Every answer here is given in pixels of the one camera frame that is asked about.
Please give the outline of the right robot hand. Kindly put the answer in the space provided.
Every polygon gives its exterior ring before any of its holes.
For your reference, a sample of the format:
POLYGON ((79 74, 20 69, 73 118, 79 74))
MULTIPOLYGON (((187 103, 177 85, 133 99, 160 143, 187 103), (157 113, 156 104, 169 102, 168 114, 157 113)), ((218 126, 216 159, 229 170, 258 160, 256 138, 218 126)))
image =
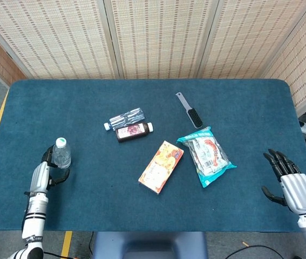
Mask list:
POLYGON ((263 156, 270 163, 279 182, 283 196, 273 195, 266 186, 262 186, 263 194, 270 201, 288 207, 297 215, 306 214, 306 175, 286 155, 272 149, 263 156))

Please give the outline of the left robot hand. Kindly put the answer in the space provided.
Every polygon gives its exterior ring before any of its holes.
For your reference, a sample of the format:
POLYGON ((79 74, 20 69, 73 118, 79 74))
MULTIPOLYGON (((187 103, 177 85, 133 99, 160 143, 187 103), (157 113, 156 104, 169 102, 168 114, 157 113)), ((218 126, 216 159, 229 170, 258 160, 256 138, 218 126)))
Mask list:
POLYGON ((65 182, 69 175, 70 169, 59 168, 56 164, 52 162, 53 146, 50 146, 42 156, 41 163, 35 168, 32 175, 30 192, 37 193, 47 191, 60 183, 65 182), (50 171, 64 172, 61 178, 54 179, 50 171))

